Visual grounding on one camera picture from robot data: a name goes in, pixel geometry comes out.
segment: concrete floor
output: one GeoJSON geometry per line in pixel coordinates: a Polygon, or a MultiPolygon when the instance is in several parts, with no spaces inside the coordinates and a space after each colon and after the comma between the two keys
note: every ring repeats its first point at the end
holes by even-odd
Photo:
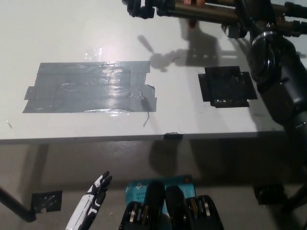
{"type": "Polygon", "coordinates": [[[276,206],[258,205],[252,189],[283,182],[293,194],[306,179],[302,158],[280,136],[0,146],[0,186],[26,206],[33,192],[63,190],[62,210],[38,214],[33,223],[0,204],[0,229],[65,229],[82,195],[106,170],[113,182],[92,230],[118,228],[129,181],[181,174],[192,174],[197,194],[213,198],[226,230],[302,229],[307,207],[283,216],[276,206]]]}

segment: gray duct tape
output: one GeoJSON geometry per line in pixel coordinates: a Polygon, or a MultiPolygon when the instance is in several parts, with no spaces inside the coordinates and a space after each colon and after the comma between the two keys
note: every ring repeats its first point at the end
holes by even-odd
{"type": "Polygon", "coordinates": [[[125,86],[84,86],[61,84],[58,86],[30,86],[25,100],[46,99],[106,99],[106,98],[154,98],[154,88],[149,85],[125,86]]]}
{"type": "Polygon", "coordinates": [[[41,63],[24,113],[155,112],[149,61],[41,63]]]}
{"type": "Polygon", "coordinates": [[[38,75],[36,87],[55,86],[60,84],[74,85],[144,85],[146,73],[122,74],[63,74],[38,75]]]}
{"type": "Polygon", "coordinates": [[[29,100],[24,113],[155,112],[156,98],[29,100]]]}
{"type": "Polygon", "coordinates": [[[149,73],[149,61],[41,63],[38,75],[42,74],[117,74],[149,73]]]}

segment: table leg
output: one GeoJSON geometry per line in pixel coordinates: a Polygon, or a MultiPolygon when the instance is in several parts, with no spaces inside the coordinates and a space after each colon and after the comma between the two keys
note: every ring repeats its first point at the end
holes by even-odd
{"type": "Polygon", "coordinates": [[[13,211],[21,219],[26,222],[33,222],[36,220],[34,210],[26,209],[20,202],[12,197],[8,192],[0,187],[0,203],[3,203],[7,208],[13,211]]]}
{"type": "Polygon", "coordinates": [[[298,207],[298,205],[307,197],[307,184],[303,185],[292,197],[283,205],[282,212],[288,214],[298,207]]]}

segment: black tape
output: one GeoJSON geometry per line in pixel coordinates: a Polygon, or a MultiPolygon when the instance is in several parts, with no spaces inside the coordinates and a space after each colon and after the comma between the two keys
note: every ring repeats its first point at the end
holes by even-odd
{"type": "Polygon", "coordinates": [[[257,94],[248,72],[239,66],[209,67],[199,74],[204,102],[216,108],[249,107],[248,99],[257,99],[257,94]]]}
{"type": "Polygon", "coordinates": [[[47,212],[61,211],[62,191],[48,193],[33,193],[31,209],[35,213],[41,213],[45,208],[47,212]]]}
{"type": "Polygon", "coordinates": [[[163,140],[182,140],[183,134],[179,133],[165,133],[163,140]]]}
{"type": "Polygon", "coordinates": [[[257,186],[254,193],[259,205],[283,204],[288,199],[282,184],[257,186]]]}

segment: white table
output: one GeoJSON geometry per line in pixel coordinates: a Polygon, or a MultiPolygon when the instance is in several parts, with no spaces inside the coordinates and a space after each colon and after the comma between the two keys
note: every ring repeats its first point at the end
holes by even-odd
{"type": "MultiPolygon", "coordinates": [[[[132,18],[120,0],[3,0],[0,31],[1,143],[161,139],[172,132],[183,138],[246,137],[282,130],[260,97],[249,101],[250,108],[216,109],[202,101],[198,73],[204,67],[239,65],[248,71],[245,55],[217,24],[200,23],[189,41],[186,21],[132,18]],[[151,61],[146,84],[157,97],[145,127],[147,113],[22,113],[41,62],[138,60],[151,61]]],[[[290,40],[307,54],[303,36],[290,40]]]]}

